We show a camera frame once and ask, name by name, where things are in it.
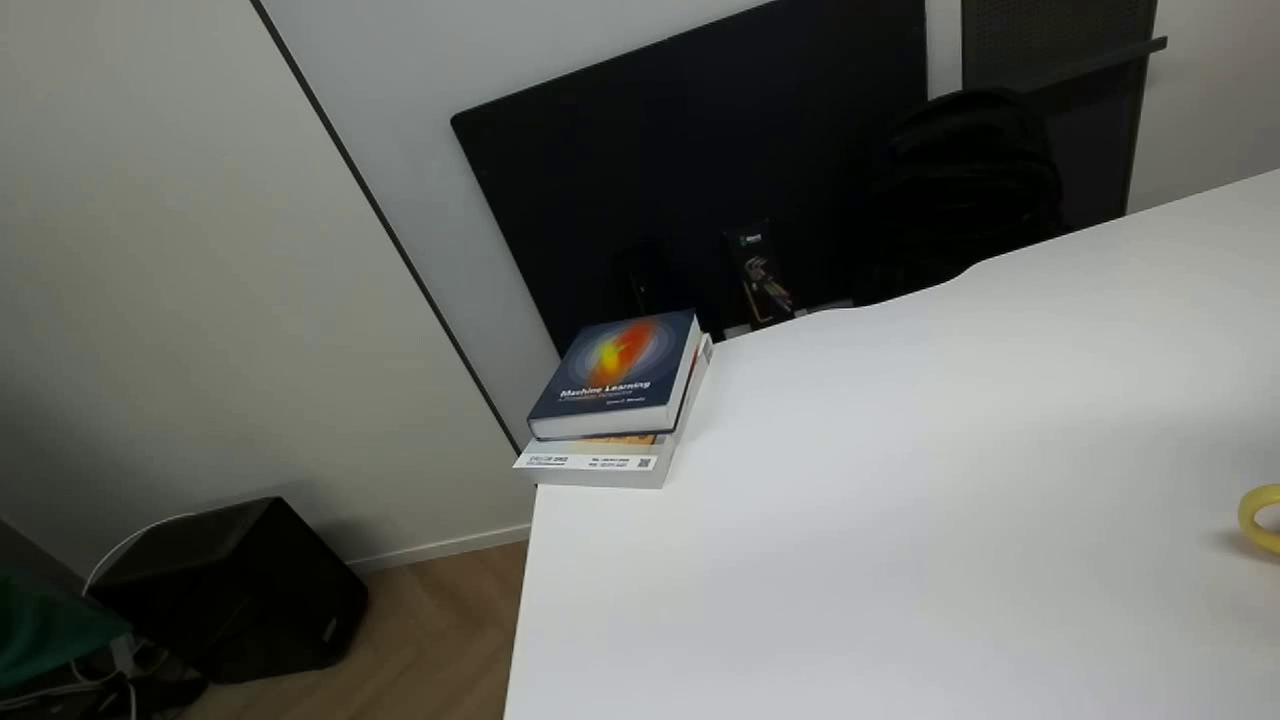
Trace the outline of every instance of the desk surface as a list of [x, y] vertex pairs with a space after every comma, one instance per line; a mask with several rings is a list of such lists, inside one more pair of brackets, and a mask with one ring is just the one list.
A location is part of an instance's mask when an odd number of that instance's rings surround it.
[[1276, 312], [1280, 173], [720, 343], [668, 489], [539, 489], [507, 718], [1271, 718]]

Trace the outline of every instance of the cable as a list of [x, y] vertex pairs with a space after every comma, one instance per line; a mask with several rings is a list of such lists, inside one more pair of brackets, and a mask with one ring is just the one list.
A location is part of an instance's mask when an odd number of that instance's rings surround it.
[[70, 670], [71, 670], [71, 678], [78, 678], [78, 686], [82, 686], [82, 688], [90, 688], [90, 686], [105, 686], [105, 679], [112, 679], [112, 678], [116, 678], [116, 672], [108, 672], [108, 678], [84, 678], [84, 672], [82, 672], [82, 655], [78, 655]]
[[132, 647], [132, 672], [138, 672], [138, 678], [156, 678], [165, 663], [168, 663], [168, 647], [159, 647], [159, 643], [154, 643], [154, 642], [138, 635], [138, 647]]
[[33, 688], [33, 694], [25, 694], [25, 696], [4, 696], [0, 700], [0, 718], [4, 714], [15, 714], [15, 708], [29, 708], [29, 705], [41, 705], [41, 700], [56, 700], [56, 696], [78, 696], [78, 694], [84, 694], [90, 686], [53, 686], [53, 688]]
[[145, 525], [145, 528], [129, 532], [120, 543], [112, 543], [108, 555], [102, 555], [102, 560], [84, 574], [82, 597], [90, 597], [90, 590], [108, 574], [108, 564], [112, 564], [120, 553], [129, 553], [142, 536], [147, 536], [147, 532], [159, 528], [159, 525], [185, 521], [185, 518], [201, 518], [201, 512], [159, 518], [156, 525]]

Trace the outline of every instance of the black bag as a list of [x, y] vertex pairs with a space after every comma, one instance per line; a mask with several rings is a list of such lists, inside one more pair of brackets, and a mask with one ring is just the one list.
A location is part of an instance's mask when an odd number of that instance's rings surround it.
[[848, 290], [859, 305], [1065, 234], [1044, 123], [1011, 94], [958, 94], [908, 117], [854, 213]]

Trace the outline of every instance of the stack of books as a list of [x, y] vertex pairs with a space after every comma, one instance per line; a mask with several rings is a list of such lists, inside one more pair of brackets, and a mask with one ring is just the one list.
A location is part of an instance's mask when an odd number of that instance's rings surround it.
[[585, 330], [528, 412], [517, 468], [538, 483], [663, 483], [708, 362], [692, 312]]

